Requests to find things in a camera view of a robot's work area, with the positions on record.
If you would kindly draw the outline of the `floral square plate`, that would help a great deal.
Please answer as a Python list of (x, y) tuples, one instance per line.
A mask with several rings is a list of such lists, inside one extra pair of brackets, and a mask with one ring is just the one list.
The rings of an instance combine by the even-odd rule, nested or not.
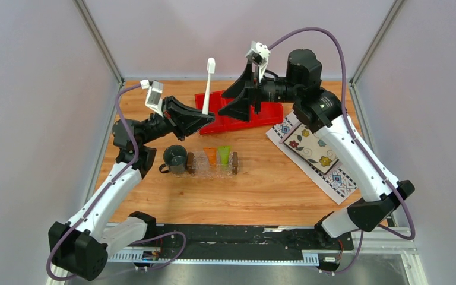
[(332, 148), (302, 123), (294, 126), (281, 142), (323, 175), (339, 162)]

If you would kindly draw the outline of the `patterned white cloth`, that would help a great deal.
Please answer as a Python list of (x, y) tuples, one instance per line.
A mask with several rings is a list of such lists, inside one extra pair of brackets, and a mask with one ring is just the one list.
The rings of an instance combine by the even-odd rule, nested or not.
[(336, 204), (357, 190), (332, 148), (299, 122), (294, 113), (273, 125), (266, 136)]

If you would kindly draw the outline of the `white toothbrush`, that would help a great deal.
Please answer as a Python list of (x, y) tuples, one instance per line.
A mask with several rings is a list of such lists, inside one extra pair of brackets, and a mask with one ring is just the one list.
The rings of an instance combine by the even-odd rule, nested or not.
[(212, 57), (207, 59), (207, 81), (204, 93), (204, 101), (202, 105), (202, 114), (207, 115), (209, 113), (210, 103), (210, 89), (211, 89), (211, 77), (215, 73), (216, 60)]

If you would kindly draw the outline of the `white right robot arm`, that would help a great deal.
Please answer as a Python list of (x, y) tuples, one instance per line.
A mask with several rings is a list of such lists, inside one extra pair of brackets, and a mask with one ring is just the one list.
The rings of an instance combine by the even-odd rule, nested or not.
[(354, 230), (372, 231), (415, 190), (409, 180), (393, 175), (356, 131), (341, 100), (321, 85), (322, 65), (309, 49), (289, 53), (286, 74), (265, 78), (268, 50), (250, 50), (241, 76), (223, 93), (230, 99), (219, 115), (249, 122), (264, 102), (291, 103), (295, 117), (323, 140), (342, 162), (361, 191), (361, 198), (323, 217), (315, 241), (328, 249), (339, 236)]

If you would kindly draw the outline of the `dark grey mug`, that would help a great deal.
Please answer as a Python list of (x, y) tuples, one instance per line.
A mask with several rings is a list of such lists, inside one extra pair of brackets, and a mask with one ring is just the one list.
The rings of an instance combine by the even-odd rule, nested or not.
[(159, 167), (160, 173), (181, 175), (186, 172), (188, 152), (181, 145), (171, 145), (163, 153), (164, 163)]

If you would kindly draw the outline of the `aluminium frame rail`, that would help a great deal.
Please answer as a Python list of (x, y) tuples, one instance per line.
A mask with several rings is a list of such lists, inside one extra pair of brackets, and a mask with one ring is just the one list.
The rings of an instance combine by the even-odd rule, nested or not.
[(169, 264), (291, 265), (335, 276), (350, 272), (365, 255), (395, 255), (409, 284), (426, 284), (416, 246), (403, 232), (380, 226), (327, 237), (313, 226), (158, 224), (138, 213), (93, 228), (83, 220), (54, 223), (47, 263), (68, 271), (68, 278), (87, 281), (99, 278), (109, 261), (129, 262), (138, 270)]

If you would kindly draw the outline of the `red three-compartment bin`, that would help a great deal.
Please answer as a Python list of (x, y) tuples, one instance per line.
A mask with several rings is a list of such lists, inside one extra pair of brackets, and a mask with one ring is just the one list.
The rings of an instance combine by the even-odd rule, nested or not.
[(230, 105), (233, 101), (232, 98), (222, 97), (223, 93), (223, 90), (210, 93), (209, 111), (215, 114), (215, 121), (201, 128), (199, 131), (201, 135), (275, 125), (283, 121), (281, 103), (262, 102), (258, 113), (255, 112), (255, 107), (252, 105), (236, 103), (234, 109), (230, 108), (228, 111), (222, 112), (225, 105)]

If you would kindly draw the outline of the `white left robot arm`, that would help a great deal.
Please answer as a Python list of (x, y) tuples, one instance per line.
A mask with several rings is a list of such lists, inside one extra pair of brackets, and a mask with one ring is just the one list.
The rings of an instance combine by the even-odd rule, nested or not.
[(81, 277), (92, 281), (103, 271), (108, 259), (135, 242), (151, 246), (158, 231), (151, 217), (132, 213), (121, 224), (106, 225), (124, 198), (147, 175), (156, 157), (156, 148), (147, 144), (173, 134), (180, 141), (214, 122), (215, 114), (205, 99), (201, 109), (167, 96), (153, 106), (149, 118), (138, 121), (123, 116), (112, 127), (113, 144), (119, 149), (115, 164), (101, 187), (67, 222), (49, 229), (48, 276), (56, 281)]

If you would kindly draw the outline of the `clear textured acrylic tray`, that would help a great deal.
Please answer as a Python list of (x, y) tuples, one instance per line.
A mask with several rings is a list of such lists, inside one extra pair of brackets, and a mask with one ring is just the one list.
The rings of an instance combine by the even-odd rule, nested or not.
[(210, 164), (203, 151), (189, 152), (186, 161), (186, 170), (181, 174), (174, 174), (179, 178), (214, 179), (232, 178), (240, 171), (240, 160), (237, 152), (231, 152), (227, 164), (221, 164), (220, 155), (217, 155), (217, 164)]

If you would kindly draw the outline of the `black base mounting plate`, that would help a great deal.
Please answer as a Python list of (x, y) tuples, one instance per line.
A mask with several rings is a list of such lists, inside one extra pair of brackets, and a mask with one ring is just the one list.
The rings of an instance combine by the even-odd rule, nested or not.
[[(164, 236), (182, 232), (181, 236)], [(352, 236), (320, 239), (312, 227), (227, 226), (209, 224), (162, 224), (152, 226), (145, 238), (162, 235), (150, 242), (150, 250), (159, 250), (159, 258), (170, 259), (182, 251), (179, 259), (193, 261), (299, 261), (306, 251), (340, 251), (354, 248)]]

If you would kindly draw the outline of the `green toothpaste tube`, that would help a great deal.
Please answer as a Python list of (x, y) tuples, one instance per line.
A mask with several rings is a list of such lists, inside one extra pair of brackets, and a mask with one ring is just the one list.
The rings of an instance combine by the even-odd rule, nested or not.
[(217, 148), (219, 158), (220, 158), (220, 164), (221, 165), (228, 165), (230, 161), (230, 154), (231, 154), (231, 146), (230, 145), (224, 145), (220, 146)]

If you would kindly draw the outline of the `orange toothpaste tube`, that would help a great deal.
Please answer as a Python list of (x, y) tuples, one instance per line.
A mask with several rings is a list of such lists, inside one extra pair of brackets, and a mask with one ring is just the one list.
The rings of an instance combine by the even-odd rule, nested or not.
[(214, 147), (203, 148), (207, 160), (211, 166), (217, 165), (217, 149)]

